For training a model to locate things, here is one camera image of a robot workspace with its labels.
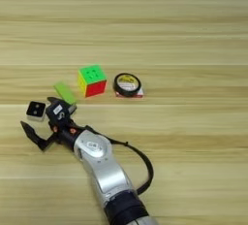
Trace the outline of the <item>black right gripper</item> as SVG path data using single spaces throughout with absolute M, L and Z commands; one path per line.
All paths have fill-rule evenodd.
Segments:
M 63 101 L 62 99 L 58 99 L 55 97 L 47 97 L 47 100 L 52 104 L 55 101 Z M 77 109 L 76 104 L 68 105 L 68 111 L 69 113 L 74 113 L 74 111 Z M 49 124 L 50 129 L 52 131 L 52 135 L 44 140 L 41 137 L 39 137 L 35 130 L 26 122 L 21 121 L 20 122 L 26 136 L 40 149 L 40 150 L 46 150 L 48 147 L 53 143 L 62 144 L 65 147 L 67 147 L 70 150 L 74 150 L 75 142 L 78 138 L 78 136 L 85 130 L 84 127 L 77 126 L 72 120 L 70 120 L 69 123 L 67 123 L 64 126 L 58 126 L 58 125 L 52 125 Z

